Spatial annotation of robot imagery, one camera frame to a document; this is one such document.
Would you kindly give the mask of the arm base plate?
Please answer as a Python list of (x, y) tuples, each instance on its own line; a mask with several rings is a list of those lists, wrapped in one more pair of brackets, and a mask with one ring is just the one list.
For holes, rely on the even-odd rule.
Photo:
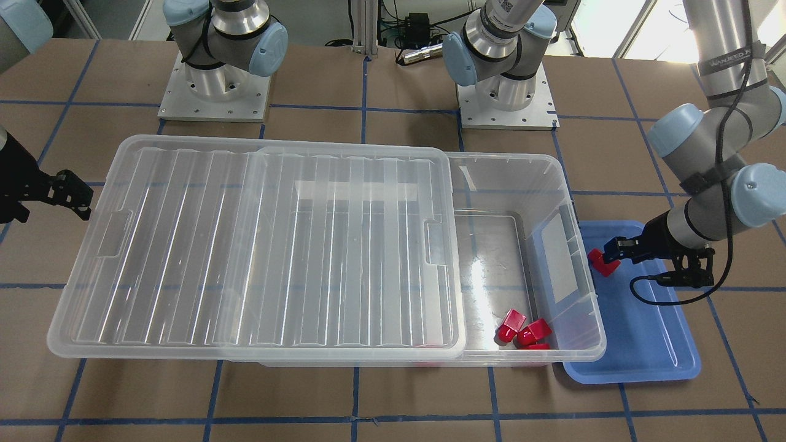
[(161, 98), (158, 117), (166, 121), (263, 123), (273, 75), (257, 76), (224, 65), (202, 70), (178, 53)]
[(552, 131), (561, 126), (542, 64), (530, 79), (499, 75), (457, 85), (456, 92), (464, 129)]

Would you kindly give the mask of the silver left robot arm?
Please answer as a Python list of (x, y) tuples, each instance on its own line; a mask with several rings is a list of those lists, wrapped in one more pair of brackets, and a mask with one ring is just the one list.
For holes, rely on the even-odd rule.
[[(711, 244), (764, 226), (784, 214), (784, 172), (749, 165), (741, 149), (784, 123), (784, 93), (768, 83), (764, 47), (749, 1), (685, 1), (697, 41), (697, 71), (707, 110), (683, 104), (647, 134), (653, 151), (690, 196), (659, 215), (633, 238), (612, 238), (604, 260), (707, 257)], [(454, 83), (468, 87), (500, 77), (513, 83), (534, 77), (556, 17), (541, 1), (487, 1), (460, 33), (443, 40)]]

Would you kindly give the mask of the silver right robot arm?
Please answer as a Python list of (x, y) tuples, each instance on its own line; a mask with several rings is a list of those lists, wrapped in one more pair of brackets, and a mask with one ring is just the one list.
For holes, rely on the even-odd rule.
[[(53, 26), (36, 1), (3, 1), (2, 71), (36, 53), (53, 36)], [(270, 77), (287, 51), (286, 27), (264, 1), (166, 1), (166, 25), (191, 70), (211, 72), (231, 67)], [(1, 221), (25, 223), (26, 201), (66, 207), (90, 218), (93, 189), (73, 171), (51, 176), (8, 129), (2, 129)]]

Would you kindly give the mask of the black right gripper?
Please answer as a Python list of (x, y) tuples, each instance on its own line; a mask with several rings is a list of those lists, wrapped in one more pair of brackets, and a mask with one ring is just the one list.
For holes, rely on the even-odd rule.
[(40, 201), (65, 207), (82, 221), (91, 216), (93, 189), (71, 170), (61, 170), (54, 176), (43, 173), (37, 160), (8, 130), (2, 128), (1, 150), (1, 223), (14, 219), (28, 221), (30, 211), (23, 201)]

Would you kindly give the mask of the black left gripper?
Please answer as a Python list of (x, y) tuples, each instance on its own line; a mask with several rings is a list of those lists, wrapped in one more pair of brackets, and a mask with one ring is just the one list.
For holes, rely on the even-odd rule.
[(614, 237), (604, 244), (604, 263), (628, 258), (634, 264), (644, 261), (672, 260), (675, 257), (675, 240), (667, 226), (670, 212), (664, 212), (645, 224), (637, 237)]

